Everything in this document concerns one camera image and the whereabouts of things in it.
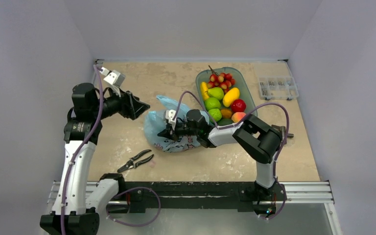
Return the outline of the clear plastic screw box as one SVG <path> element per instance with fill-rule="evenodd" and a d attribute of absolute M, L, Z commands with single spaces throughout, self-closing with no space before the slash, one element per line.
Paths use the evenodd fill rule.
<path fill-rule="evenodd" d="M 263 100 L 294 100 L 299 97 L 292 76 L 269 76 L 258 78 L 259 96 Z"/>

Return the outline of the light green bumpy fake fruit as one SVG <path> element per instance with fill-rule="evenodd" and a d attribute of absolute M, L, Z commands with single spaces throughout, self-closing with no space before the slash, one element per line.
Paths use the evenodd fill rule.
<path fill-rule="evenodd" d="M 220 111 L 220 109 L 218 108 L 213 108 L 213 109 L 210 109 L 208 110 L 208 113 L 211 115 L 211 117 L 216 121 L 220 121 L 222 119 L 222 113 Z"/>

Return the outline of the fake peach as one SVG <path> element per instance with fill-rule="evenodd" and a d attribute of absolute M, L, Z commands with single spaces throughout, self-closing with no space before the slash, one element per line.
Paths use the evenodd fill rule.
<path fill-rule="evenodd" d="M 231 120 L 234 123 L 240 122 L 246 116 L 245 112 L 236 112 L 232 115 Z"/>

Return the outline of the green fake pear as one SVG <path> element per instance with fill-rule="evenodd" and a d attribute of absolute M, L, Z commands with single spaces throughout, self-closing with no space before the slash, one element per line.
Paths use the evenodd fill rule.
<path fill-rule="evenodd" d="M 214 87 L 214 88 L 208 89 L 208 95 L 209 97 L 216 98 L 217 100 L 222 100 L 225 94 L 222 88 Z"/>

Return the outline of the yellow fake mango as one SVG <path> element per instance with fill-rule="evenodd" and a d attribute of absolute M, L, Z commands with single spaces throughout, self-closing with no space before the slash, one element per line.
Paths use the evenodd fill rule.
<path fill-rule="evenodd" d="M 235 100 L 239 99 L 239 97 L 240 90 L 238 88 L 232 88 L 224 95 L 222 103 L 225 107 L 230 107 Z"/>

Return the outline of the green fake lime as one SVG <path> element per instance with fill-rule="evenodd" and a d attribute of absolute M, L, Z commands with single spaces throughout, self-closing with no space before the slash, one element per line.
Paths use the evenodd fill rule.
<path fill-rule="evenodd" d="M 211 109 L 220 109 L 221 103 L 220 101 L 215 97 L 210 97 L 204 101 L 205 108 L 207 111 Z"/>

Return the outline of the small orange fake fruit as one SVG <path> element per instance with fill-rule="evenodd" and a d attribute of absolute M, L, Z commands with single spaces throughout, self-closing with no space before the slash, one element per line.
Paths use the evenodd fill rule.
<path fill-rule="evenodd" d="M 234 114 L 231 109 L 224 108 L 220 110 L 222 118 L 231 119 L 232 115 Z"/>

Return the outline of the red fake cherry bunch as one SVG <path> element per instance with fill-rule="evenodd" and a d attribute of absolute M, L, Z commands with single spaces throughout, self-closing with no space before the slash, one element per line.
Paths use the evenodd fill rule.
<path fill-rule="evenodd" d="M 217 72 L 210 66 L 209 68 L 211 75 L 209 77 L 209 81 L 206 82 L 206 88 L 211 89 L 219 87 L 226 94 L 231 88 L 234 87 L 236 80 L 231 73 Z"/>

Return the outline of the dark green fake avocado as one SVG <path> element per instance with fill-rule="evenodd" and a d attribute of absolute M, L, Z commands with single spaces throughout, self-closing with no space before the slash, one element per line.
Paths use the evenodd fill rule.
<path fill-rule="evenodd" d="M 217 124 L 218 126 L 226 126 L 233 124 L 233 121 L 230 118 L 222 118 Z"/>

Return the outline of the yellow fake banana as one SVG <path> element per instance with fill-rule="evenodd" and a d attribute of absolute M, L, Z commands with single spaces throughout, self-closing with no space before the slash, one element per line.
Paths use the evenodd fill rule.
<path fill-rule="evenodd" d="M 200 84 L 200 93 L 201 93 L 201 96 L 202 96 L 202 99 L 204 101 L 206 101 L 207 99 L 210 98 L 209 94 L 208 94 L 208 84 L 207 82 L 201 82 Z"/>

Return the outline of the light blue plastic bag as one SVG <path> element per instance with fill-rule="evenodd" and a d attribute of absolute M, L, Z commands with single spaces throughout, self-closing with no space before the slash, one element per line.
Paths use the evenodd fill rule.
<path fill-rule="evenodd" d="M 145 116 L 144 135 L 149 144 L 167 153 L 182 152 L 199 146 L 215 147 L 209 140 L 213 125 L 204 109 L 191 109 L 165 95 L 158 95 L 156 98 L 164 108 L 149 111 Z"/>

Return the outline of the teal plastic fruit basket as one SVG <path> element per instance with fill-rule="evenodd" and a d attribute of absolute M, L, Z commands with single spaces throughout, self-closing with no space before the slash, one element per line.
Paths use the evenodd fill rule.
<path fill-rule="evenodd" d="M 240 90 L 239 99 L 244 100 L 246 105 L 247 105 L 247 108 L 244 111 L 246 113 L 246 116 L 244 118 L 250 116 L 250 114 L 253 114 L 253 115 L 256 116 L 257 112 L 256 112 L 256 110 L 254 110 L 255 104 L 254 104 L 254 101 L 252 99 L 252 95 L 251 95 L 251 93 L 248 89 L 248 86 L 246 85 L 245 79 L 244 79 L 243 75 L 241 74 L 241 72 L 238 71 L 237 69 L 234 69 L 234 68 L 231 68 L 231 67 L 222 67 L 222 68 L 218 68 L 218 69 L 214 69 L 214 70 L 216 70 L 217 72 L 231 73 L 233 75 L 234 79 L 236 80 L 236 84 L 234 85 L 233 88 L 238 88 Z M 210 75 L 211 75 L 210 69 L 204 70 L 197 75 L 196 81 L 195 81 L 196 87 L 197 87 L 197 90 L 198 90 L 198 94 L 200 95 L 200 101 L 204 105 L 204 107 L 205 107 L 204 100 L 202 99 L 202 96 L 201 96 L 201 93 L 200 93 L 200 84 L 201 84 L 201 82 L 208 82 Z M 220 100 L 220 103 L 221 103 L 220 110 L 224 109 L 224 108 L 231 109 L 230 107 L 225 107 L 222 103 L 222 100 Z M 205 116 L 208 117 L 208 115 L 209 115 L 209 113 L 206 110 Z M 211 126 L 214 126 L 215 123 L 217 124 L 218 122 L 216 122 L 212 118 L 210 120 Z"/>

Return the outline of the black handled pliers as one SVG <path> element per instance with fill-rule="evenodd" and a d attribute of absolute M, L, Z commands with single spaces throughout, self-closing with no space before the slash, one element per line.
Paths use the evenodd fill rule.
<path fill-rule="evenodd" d="M 154 157 L 154 154 L 151 154 L 149 157 L 140 160 L 140 158 L 143 155 L 148 154 L 151 151 L 152 151 L 151 149 L 146 149 L 146 150 L 141 151 L 137 155 L 131 157 L 123 166 L 121 166 L 117 170 L 117 173 L 123 173 L 123 172 L 125 172 L 127 170 L 135 169 L 135 168 L 139 167 L 140 165 L 145 164 L 145 163 L 151 161 L 153 159 L 153 157 Z"/>

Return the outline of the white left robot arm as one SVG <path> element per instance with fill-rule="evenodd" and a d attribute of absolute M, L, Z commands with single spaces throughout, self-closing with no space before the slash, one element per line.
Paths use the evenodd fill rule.
<path fill-rule="evenodd" d="M 114 114 L 137 119 L 150 108 L 130 91 L 118 94 L 108 87 L 109 97 L 91 83 L 72 90 L 73 107 L 64 127 L 65 162 L 60 188 L 49 214 L 42 215 L 40 227 L 50 235 L 95 235 L 111 199 L 126 195 L 119 173 L 105 173 L 89 195 L 90 164 L 102 129 L 101 120 Z"/>

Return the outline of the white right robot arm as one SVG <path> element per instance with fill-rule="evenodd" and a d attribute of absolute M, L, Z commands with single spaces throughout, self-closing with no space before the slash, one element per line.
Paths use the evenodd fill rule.
<path fill-rule="evenodd" d="M 280 131 L 253 114 L 239 123 L 221 127 L 210 124 L 197 109 L 188 111 L 184 120 L 178 120 L 175 114 L 174 110 L 166 111 L 165 128 L 158 133 L 159 137 L 176 141 L 182 136 L 196 136 L 205 148 L 237 143 L 256 161 L 256 195 L 267 199 L 274 194 L 275 159 L 283 144 Z"/>

